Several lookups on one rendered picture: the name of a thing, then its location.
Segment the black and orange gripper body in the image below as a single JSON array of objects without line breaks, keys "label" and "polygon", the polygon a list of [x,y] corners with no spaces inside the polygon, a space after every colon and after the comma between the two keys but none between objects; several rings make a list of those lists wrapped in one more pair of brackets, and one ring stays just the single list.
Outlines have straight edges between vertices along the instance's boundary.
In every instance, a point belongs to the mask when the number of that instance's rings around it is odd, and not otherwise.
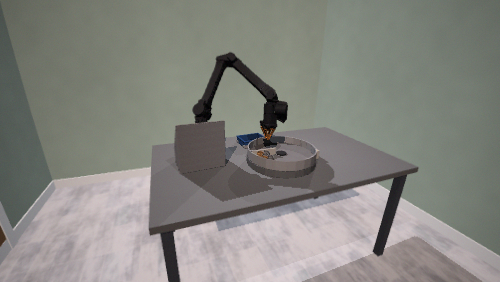
[{"label": "black and orange gripper body", "polygon": [[271,115],[273,114],[266,114],[264,113],[263,120],[260,121],[260,126],[263,127],[264,129],[275,129],[277,127],[277,124],[271,124]]}]

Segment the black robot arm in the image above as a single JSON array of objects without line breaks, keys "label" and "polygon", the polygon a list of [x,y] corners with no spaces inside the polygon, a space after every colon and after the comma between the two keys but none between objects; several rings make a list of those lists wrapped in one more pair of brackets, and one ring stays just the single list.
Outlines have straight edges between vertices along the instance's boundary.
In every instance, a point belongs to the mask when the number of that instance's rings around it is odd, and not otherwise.
[{"label": "black robot arm", "polygon": [[[228,58],[227,58],[228,57]],[[230,61],[230,60],[232,61]],[[284,101],[279,101],[276,91],[263,82],[255,73],[253,73],[246,65],[244,65],[234,53],[220,55],[216,57],[216,65],[211,75],[207,88],[204,92],[202,100],[199,100],[193,107],[193,113],[196,115],[195,123],[207,122],[211,116],[211,106],[214,95],[222,78],[222,75],[227,67],[237,70],[248,82],[250,82],[267,100],[264,104],[264,113],[271,115],[271,124],[277,124],[277,120],[284,123],[287,120],[288,104]],[[228,63],[229,61],[229,63]],[[226,65],[227,64],[227,65]],[[273,103],[272,103],[273,102]],[[196,120],[197,119],[197,120]]]}]

